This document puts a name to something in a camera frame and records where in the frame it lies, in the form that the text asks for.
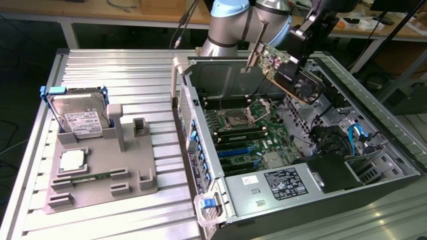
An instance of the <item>warning label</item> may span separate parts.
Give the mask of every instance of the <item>warning label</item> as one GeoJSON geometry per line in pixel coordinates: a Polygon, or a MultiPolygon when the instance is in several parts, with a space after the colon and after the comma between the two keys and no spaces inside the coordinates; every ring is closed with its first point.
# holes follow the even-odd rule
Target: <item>warning label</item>
{"type": "Polygon", "coordinates": [[[96,111],[65,113],[71,131],[76,135],[100,133],[103,131],[96,111]]]}
{"type": "Polygon", "coordinates": [[[264,173],[276,200],[284,200],[308,193],[295,168],[264,173]]]}

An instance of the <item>desk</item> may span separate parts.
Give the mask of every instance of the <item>desk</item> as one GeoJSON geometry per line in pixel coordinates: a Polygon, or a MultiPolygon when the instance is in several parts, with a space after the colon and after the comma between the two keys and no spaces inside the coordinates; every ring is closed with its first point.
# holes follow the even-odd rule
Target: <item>desk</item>
{"type": "MultiPolygon", "coordinates": [[[[120,4],[139,5],[139,0],[123,0],[120,4]]],[[[361,4],[357,5],[356,10],[359,12],[363,11],[365,15],[371,14],[369,8],[361,4]]],[[[71,49],[79,48],[79,40],[73,30],[75,23],[175,28],[181,17],[180,15],[143,14],[140,8],[133,9],[132,12],[128,13],[111,7],[105,0],[85,0],[85,3],[67,2],[64,0],[2,0],[0,1],[0,14],[6,19],[60,23],[67,44],[71,49]]],[[[395,16],[387,17],[393,20],[395,24],[385,25],[381,31],[376,31],[372,34],[371,39],[373,39],[373,42],[369,44],[360,59],[349,70],[351,73],[359,71],[401,20],[395,16]]],[[[209,20],[209,11],[201,2],[193,12],[188,28],[208,29],[209,20]]],[[[301,22],[303,18],[300,16],[292,16],[293,26],[301,22]]],[[[369,31],[363,31],[357,28],[335,28],[329,37],[367,39],[369,33],[369,31]]],[[[404,26],[392,40],[427,42],[427,36],[419,35],[404,26]]]]}

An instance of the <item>metal bracket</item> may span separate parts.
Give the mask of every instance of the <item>metal bracket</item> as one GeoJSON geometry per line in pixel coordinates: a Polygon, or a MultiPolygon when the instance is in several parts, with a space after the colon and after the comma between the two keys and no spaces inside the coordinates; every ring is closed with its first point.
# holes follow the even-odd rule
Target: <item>metal bracket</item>
{"type": "Polygon", "coordinates": [[[173,57],[172,59],[172,72],[171,72],[171,98],[176,97],[176,82],[177,74],[181,75],[184,71],[189,68],[191,63],[187,57],[173,57]]]}

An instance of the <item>blue cable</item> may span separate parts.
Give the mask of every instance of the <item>blue cable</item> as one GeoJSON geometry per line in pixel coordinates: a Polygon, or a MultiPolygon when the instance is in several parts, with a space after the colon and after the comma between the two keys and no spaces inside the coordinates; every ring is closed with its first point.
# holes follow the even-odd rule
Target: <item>blue cable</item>
{"type": "Polygon", "coordinates": [[[348,141],[349,141],[349,145],[351,145],[351,148],[352,148],[352,155],[355,156],[356,155],[356,147],[355,147],[355,143],[353,143],[353,128],[357,129],[360,135],[363,134],[365,137],[368,137],[368,134],[363,130],[363,128],[361,128],[359,123],[355,123],[355,124],[352,124],[349,126],[349,129],[348,129],[348,141]]]}

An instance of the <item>white sticker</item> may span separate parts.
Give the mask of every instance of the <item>white sticker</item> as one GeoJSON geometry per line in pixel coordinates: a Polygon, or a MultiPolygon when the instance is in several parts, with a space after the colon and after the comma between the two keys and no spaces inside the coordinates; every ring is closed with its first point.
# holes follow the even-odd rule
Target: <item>white sticker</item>
{"type": "Polygon", "coordinates": [[[256,175],[252,175],[252,176],[244,176],[241,178],[241,181],[243,181],[243,185],[249,185],[249,184],[256,184],[259,182],[259,179],[256,175]]]}
{"type": "Polygon", "coordinates": [[[71,131],[76,135],[100,133],[103,131],[96,111],[65,113],[71,131]]]}

